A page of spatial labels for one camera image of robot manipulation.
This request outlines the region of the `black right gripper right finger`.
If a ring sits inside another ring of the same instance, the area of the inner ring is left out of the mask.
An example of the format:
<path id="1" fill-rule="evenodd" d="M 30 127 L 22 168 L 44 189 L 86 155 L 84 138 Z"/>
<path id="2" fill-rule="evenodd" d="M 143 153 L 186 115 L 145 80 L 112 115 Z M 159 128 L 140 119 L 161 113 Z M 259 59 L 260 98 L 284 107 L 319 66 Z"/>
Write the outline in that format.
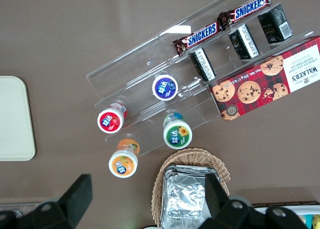
<path id="1" fill-rule="evenodd" d="M 201 229 L 305 229 L 302 220 L 290 209 L 272 206 L 263 214 L 240 199 L 230 199 L 217 177 L 205 175 L 205 201 L 211 217 Z"/>

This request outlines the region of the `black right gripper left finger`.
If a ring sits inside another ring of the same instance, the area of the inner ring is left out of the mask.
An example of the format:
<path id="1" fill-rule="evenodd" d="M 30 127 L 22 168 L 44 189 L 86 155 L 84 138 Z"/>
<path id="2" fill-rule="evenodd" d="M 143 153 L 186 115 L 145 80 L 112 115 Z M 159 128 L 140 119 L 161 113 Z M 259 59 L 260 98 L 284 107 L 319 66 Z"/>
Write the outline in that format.
<path id="1" fill-rule="evenodd" d="M 17 218 L 13 211 L 0 213 L 2 229 L 75 229 L 93 200 L 92 176 L 81 174 L 57 200 L 39 205 Z"/>

